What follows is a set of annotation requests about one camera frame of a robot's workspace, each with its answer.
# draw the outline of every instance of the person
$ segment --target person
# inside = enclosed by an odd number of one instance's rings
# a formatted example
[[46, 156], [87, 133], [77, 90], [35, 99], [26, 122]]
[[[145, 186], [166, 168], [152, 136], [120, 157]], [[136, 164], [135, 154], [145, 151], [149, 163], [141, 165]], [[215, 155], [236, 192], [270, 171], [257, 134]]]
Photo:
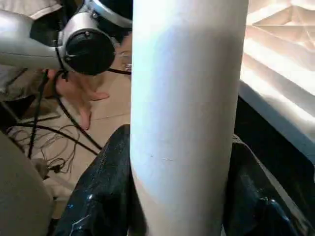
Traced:
[[[44, 22], [54, 30], [58, 30], [60, 27], [59, 22], [64, 20], [65, 17], [69, 18], [75, 11], [73, 4], [62, 9], [57, 0], [0, 0], [0, 9], [27, 15], [36, 21]], [[57, 71], [48, 69], [48, 77], [52, 80]], [[26, 88], [25, 84], [28, 87], [38, 85], [38, 82], [31, 83], [31, 80], [38, 81], [41, 79], [38, 71], [41, 72], [41, 70], [27, 70], [25, 68], [0, 65], [1, 98], [3, 100], [15, 100], [30, 95], [30, 90], [34, 91], [36, 89]], [[15, 81], [18, 77], [22, 78], [19, 80], [22, 83], [13, 88], [11, 85], [12, 81]], [[91, 76], [70, 71], [67, 81], [62, 79], [61, 76], [57, 80], [58, 94], [63, 96], [80, 114], [80, 125], [85, 130], [89, 129], [91, 120], [89, 100], [97, 101], [109, 97], [108, 93], [94, 91], [90, 83], [91, 79]]]
[[[56, 70], [48, 71], [48, 78], [52, 80], [57, 73]], [[92, 89], [92, 76], [82, 75], [69, 71], [67, 80], [62, 75], [57, 79], [57, 92], [63, 96], [79, 113], [81, 127], [89, 129], [91, 123], [91, 105], [89, 101], [103, 100], [109, 97], [106, 92], [96, 92]]]

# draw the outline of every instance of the black surface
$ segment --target black surface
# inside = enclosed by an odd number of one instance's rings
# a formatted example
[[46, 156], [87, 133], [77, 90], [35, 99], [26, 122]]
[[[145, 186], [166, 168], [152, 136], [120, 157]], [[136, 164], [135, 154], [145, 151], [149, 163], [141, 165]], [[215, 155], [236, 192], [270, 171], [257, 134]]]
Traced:
[[118, 15], [132, 19], [133, 0], [100, 0], [100, 2]]
[[49, 47], [54, 47], [54, 40], [58, 38], [58, 32], [61, 30], [64, 12], [55, 11], [34, 21], [31, 27], [30, 37]]
[[310, 225], [300, 229], [296, 218], [269, 181], [251, 151], [233, 144], [223, 225], [227, 236], [315, 235]]
[[313, 164], [239, 98], [235, 131], [315, 225]]
[[66, 44], [64, 60], [77, 72], [97, 75], [106, 71], [115, 59], [112, 41], [96, 30], [81, 30]]

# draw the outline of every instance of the tile floor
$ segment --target tile floor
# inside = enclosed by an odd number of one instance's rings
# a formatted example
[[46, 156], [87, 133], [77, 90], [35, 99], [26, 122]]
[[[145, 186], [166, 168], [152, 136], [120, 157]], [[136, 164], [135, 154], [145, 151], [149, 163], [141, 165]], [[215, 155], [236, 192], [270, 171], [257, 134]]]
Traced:
[[[123, 46], [117, 49], [117, 54], [130, 49], [131, 37], [127, 38]], [[122, 64], [120, 60], [121, 59], [117, 57], [112, 65], [112, 68], [121, 69]], [[91, 126], [88, 133], [97, 143], [104, 146], [116, 129], [123, 124], [130, 123], [131, 77], [105, 72], [98, 75], [95, 80], [93, 80], [93, 85], [97, 88], [96, 90], [105, 91], [110, 94], [108, 99], [91, 102], [92, 116]], [[63, 98], [62, 101], [71, 115], [73, 115], [77, 121], [80, 121], [79, 115], [75, 112], [72, 106], [70, 106]], [[65, 125], [71, 125], [70, 120], [63, 114], [61, 109], [58, 108], [57, 111], [62, 114], [60, 118], [39, 122], [39, 124], [55, 129], [59, 129]], [[19, 132], [17, 138], [22, 140], [19, 143], [26, 150], [25, 153], [27, 154], [29, 142], [28, 136], [31, 133], [31, 129], [18, 127], [12, 132], [19, 130], [22, 130], [22, 132]], [[63, 130], [63, 132], [68, 133], [68, 135], [75, 139], [78, 137], [78, 131], [75, 127], [67, 127], [66, 130]], [[49, 160], [50, 158], [56, 157], [56, 155], [63, 159], [67, 159], [69, 157], [73, 151], [74, 142], [67, 139], [57, 139], [49, 145], [45, 145], [45, 147], [40, 148], [53, 136], [53, 133], [49, 133], [47, 131], [37, 131], [38, 140], [34, 143], [32, 159], [46, 158]], [[80, 135], [79, 141], [98, 152], [98, 150], [82, 134]], [[81, 174], [92, 163], [94, 158], [94, 154], [90, 153], [81, 146], [77, 146], [76, 153], [71, 164], [71, 170], [68, 173], [55, 174], [53, 171], [49, 172], [48, 176], [50, 176], [50, 178], [44, 180], [44, 184], [52, 196], [57, 198], [55, 201], [56, 207], [53, 218], [59, 218], [61, 216], [63, 207], [71, 195], [72, 189], [74, 189]]]
[[[114, 131], [122, 124], [130, 123], [130, 90], [131, 82], [130, 78], [124, 75], [117, 75], [110, 72], [106, 72], [100, 75], [103, 80], [102, 85], [97, 89], [98, 91], [106, 91], [110, 94], [110, 97], [106, 100], [96, 101], [92, 103], [92, 118], [91, 126], [88, 130], [90, 136], [101, 146], [104, 146], [109, 137]], [[71, 114], [74, 115], [76, 120], [79, 120], [74, 110], [64, 101]], [[62, 115], [59, 119], [42, 122], [43, 125], [62, 127], [67, 124], [71, 124], [70, 121]], [[77, 131], [74, 127], [68, 128], [73, 133], [74, 138], [77, 137]], [[91, 147], [95, 151], [96, 148], [83, 136], [80, 135], [79, 141], [85, 145]], [[47, 148], [43, 148], [43, 152], [47, 159], [54, 157], [66, 147], [66, 140], [59, 139], [49, 145]], [[73, 142], [69, 141], [68, 146], [59, 156], [60, 158], [67, 158], [73, 150]], [[71, 172], [67, 174], [57, 174], [56, 176], [44, 181], [45, 185], [52, 192], [53, 196], [67, 199], [70, 196], [71, 191], [62, 186], [62, 181], [67, 181], [74, 187], [81, 174], [87, 169], [94, 159], [94, 155], [84, 148], [78, 146], [76, 154], [73, 159]], [[42, 152], [37, 152], [34, 158], [43, 158]]]

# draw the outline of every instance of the cardboard tube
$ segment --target cardboard tube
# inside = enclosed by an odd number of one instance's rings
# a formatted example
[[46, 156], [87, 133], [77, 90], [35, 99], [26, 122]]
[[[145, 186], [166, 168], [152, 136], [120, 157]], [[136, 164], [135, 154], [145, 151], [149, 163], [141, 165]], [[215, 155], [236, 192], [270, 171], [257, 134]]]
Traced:
[[220, 235], [247, 7], [134, 1], [130, 155], [146, 231], [131, 235]]

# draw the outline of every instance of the floor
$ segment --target floor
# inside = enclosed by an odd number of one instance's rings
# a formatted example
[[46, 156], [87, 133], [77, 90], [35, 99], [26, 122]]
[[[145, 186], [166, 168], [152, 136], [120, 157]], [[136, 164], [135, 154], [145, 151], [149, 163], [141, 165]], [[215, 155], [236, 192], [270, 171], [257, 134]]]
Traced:
[[[130, 46], [131, 43], [127, 41], [121, 48], [117, 49], [117, 54], [127, 50]], [[112, 68], [122, 69], [121, 65], [120, 58], [117, 57]], [[130, 123], [131, 77], [105, 72], [94, 79], [93, 85], [95, 85], [97, 91], [105, 91], [110, 94], [108, 99], [91, 102], [91, 126], [87, 131], [99, 145], [104, 146], [117, 128], [123, 124]], [[62, 101], [74, 118], [80, 121], [78, 114], [71, 105], [64, 99], [62, 99]], [[38, 124], [55, 129], [59, 129], [65, 125], [71, 125], [70, 120], [63, 114], [61, 109], [57, 108], [57, 111], [62, 114], [60, 118], [39, 122]], [[78, 138], [79, 132], [75, 127], [67, 127], [62, 131], [75, 139]], [[16, 132], [17, 135], [15, 135], [15, 139], [19, 140], [19, 144], [21, 144], [25, 150], [25, 154], [27, 154], [31, 129], [16, 128], [12, 132]], [[74, 142], [65, 138], [56, 138], [54, 133], [38, 130], [36, 137], [32, 159], [41, 158], [49, 161], [51, 158], [56, 158], [56, 156], [57, 158], [67, 159], [74, 150]], [[82, 134], [78, 140], [98, 152]], [[65, 206], [78, 179], [94, 158], [94, 154], [81, 146], [77, 146], [73, 162], [70, 164], [71, 168], [66, 174], [56, 174], [53, 171], [49, 172], [48, 176], [50, 176], [50, 178], [44, 180], [44, 184], [51, 195], [57, 198], [53, 218], [59, 218], [61, 216], [63, 206]]]
[[[106, 91], [110, 94], [108, 99], [102, 101], [96, 101], [92, 103], [92, 117], [91, 126], [88, 130], [88, 134], [101, 146], [104, 146], [111, 136], [111, 134], [122, 124], [130, 123], [130, 78], [124, 75], [117, 75], [111, 72], [106, 72], [99, 76], [102, 80], [102, 85], [98, 87], [98, 91]], [[71, 114], [74, 115], [76, 120], [79, 120], [75, 111], [63, 101]], [[59, 119], [51, 120], [48, 124], [43, 122], [43, 125], [50, 127], [62, 127], [64, 125], [71, 124], [65, 115], [62, 115]], [[74, 127], [67, 128], [73, 137], [77, 138], [77, 131]], [[96, 148], [83, 136], [80, 135], [79, 141], [83, 142], [87, 146], [91, 147], [95, 151]], [[47, 148], [43, 148], [46, 159], [50, 159], [56, 156], [62, 151], [60, 158], [68, 158], [73, 151], [74, 143], [69, 141], [68, 145], [65, 139], [59, 139], [49, 145]], [[44, 181], [47, 188], [52, 192], [53, 196], [60, 199], [67, 198], [71, 191], [69, 188], [62, 186], [63, 180], [70, 183], [74, 187], [81, 174], [87, 169], [87, 167], [93, 161], [95, 155], [85, 150], [84, 148], [77, 146], [75, 158], [73, 159], [72, 169], [67, 174], [57, 174], [59, 181], [49, 178]], [[42, 152], [38, 152], [34, 158], [43, 158]]]

